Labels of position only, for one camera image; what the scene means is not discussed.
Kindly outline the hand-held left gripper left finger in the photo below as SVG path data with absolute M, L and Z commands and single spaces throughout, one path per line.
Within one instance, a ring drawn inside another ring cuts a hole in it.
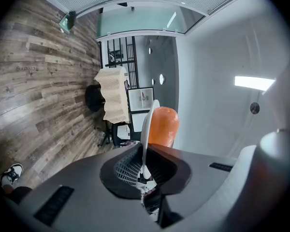
M 142 167 L 143 150 L 140 144 L 132 145 L 126 151 L 106 161 L 100 170 L 103 185 L 122 199 L 140 199 L 136 187 Z

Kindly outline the orange carrot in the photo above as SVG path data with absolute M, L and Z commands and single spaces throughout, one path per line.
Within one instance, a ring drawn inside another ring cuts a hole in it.
M 172 108 L 158 107 L 151 118 L 148 143 L 172 147 L 178 128 L 177 112 Z

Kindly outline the frosted glass partition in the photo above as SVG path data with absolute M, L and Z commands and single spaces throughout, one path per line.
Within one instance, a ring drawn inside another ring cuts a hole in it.
M 203 14 L 179 6 L 124 7 L 99 14 L 97 37 L 138 30 L 164 30 L 185 34 L 204 17 Z

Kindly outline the rectangular ceiling light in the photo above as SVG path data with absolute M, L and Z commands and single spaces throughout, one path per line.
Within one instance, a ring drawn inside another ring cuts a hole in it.
M 275 83 L 274 79 L 236 76 L 234 78 L 234 85 L 237 87 L 246 87 L 261 91 L 267 91 Z

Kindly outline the green plastic dustpan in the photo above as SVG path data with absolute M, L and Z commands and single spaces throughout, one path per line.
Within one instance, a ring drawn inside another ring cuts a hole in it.
M 70 11 L 68 12 L 62 20 L 59 22 L 60 31 L 62 33 L 70 32 L 70 30 L 75 25 L 76 20 L 76 11 Z

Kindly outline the black mini fridge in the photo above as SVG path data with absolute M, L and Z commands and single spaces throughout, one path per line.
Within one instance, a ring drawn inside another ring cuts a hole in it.
M 134 132 L 141 132 L 144 119 L 154 101 L 153 87 L 128 90 L 129 112 Z

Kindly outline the black and white sneaker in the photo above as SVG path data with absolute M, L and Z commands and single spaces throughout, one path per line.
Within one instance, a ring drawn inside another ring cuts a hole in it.
M 20 163 L 11 165 L 0 176 L 0 183 L 2 186 L 12 186 L 16 180 L 20 178 L 23 172 L 23 166 Z

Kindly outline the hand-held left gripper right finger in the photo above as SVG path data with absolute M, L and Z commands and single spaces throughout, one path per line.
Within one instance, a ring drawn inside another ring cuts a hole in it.
M 149 144 L 147 168 L 164 195 L 181 193 L 191 179 L 191 168 L 180 150 Z

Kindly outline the white plate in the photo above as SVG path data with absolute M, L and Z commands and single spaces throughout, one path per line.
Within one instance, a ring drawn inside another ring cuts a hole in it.
M 147 113 L 143 126 L 141 131 L 141 140 L 140 143 L 143 146 L 143 156 L 142 156 L 142 171 L 143 171 L 143 177 L 145 179 L 149 179 L 151 177 L 151 173 L 149 172 L 147 166 L 146 166 L 146 153 L 147 153 L 147 147 L 148 147 L 148 140 L 149 140 L 149 132 L 150 132 L 150 125 L 152 120 L 153 112 L 156 108 L 160 107 L 160 103 L 158 100 L 153 100 L 153 103 L 151 105 L 151 108 L 149 112 Z

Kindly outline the person's dark trouser leg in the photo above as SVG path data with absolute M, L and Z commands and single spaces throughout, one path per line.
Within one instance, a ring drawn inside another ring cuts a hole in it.
M 11 185 L 4 185 L 2 188 L 5 196 L 16 204 L 19 204 L 32 191 L 31 188 L 24 186 L 13 188 Z

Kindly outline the black office chair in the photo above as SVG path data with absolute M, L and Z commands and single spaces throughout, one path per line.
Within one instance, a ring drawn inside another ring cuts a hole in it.
M 131 140 L 131 129 L 127 123 L 115 123 L 109 127 L 108 122 L 105 121 L 102 129 L 95 127 L 95 130 L 103 132 L 103 138 L 98 142 L 98 148 L 110 143 L 113 143 L 114 146 L 120 146 Z

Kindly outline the round table with dotted cloth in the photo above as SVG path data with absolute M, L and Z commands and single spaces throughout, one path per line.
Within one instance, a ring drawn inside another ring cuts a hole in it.
M 113 124 L 130 122 L 126 74 L 124 67 L 101 69 L 95 76 L 98 83 L 88 86 L 85 91 L 85 103 L 89 110 L 96 112 L 103 108 L 103 120 Z

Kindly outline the black metal railing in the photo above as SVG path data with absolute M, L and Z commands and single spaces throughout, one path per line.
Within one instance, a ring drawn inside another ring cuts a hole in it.
M 108 40 L 106 47 L 105 67 L 124 67 L 130 88 L 139 88 L 135 36 Z

